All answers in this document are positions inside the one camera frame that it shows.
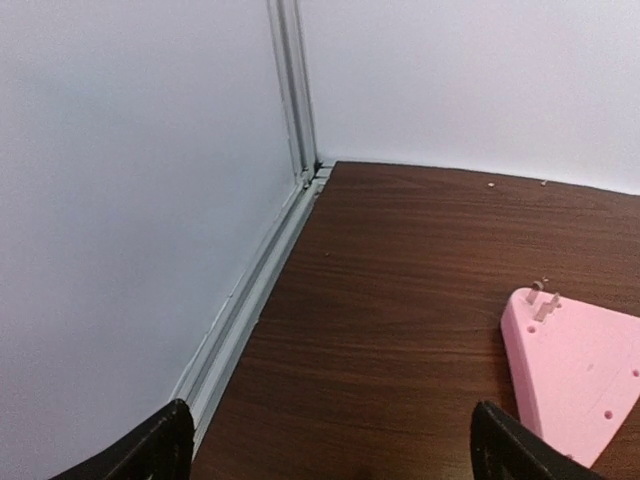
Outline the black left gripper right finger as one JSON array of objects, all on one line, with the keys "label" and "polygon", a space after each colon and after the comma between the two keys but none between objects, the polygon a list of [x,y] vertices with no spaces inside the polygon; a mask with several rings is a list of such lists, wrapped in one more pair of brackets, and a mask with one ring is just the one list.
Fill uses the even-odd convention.
[{"label": "black left gripper right finger", "polygon": [[476,404],[470,425],[475,479],[599,479],[590,469],[620,427],[603,400],[545,399],[530,426],[490,401]]}]

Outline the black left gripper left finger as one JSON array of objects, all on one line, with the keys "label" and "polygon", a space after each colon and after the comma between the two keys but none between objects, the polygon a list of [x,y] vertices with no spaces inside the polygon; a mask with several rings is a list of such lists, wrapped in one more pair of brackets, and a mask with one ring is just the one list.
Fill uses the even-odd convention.
[{"label": "black left gripper left finger", "polygon": [[194,422],[182,399],[170,401],[102,452],[58,474],[58,479],[188,479]]}]

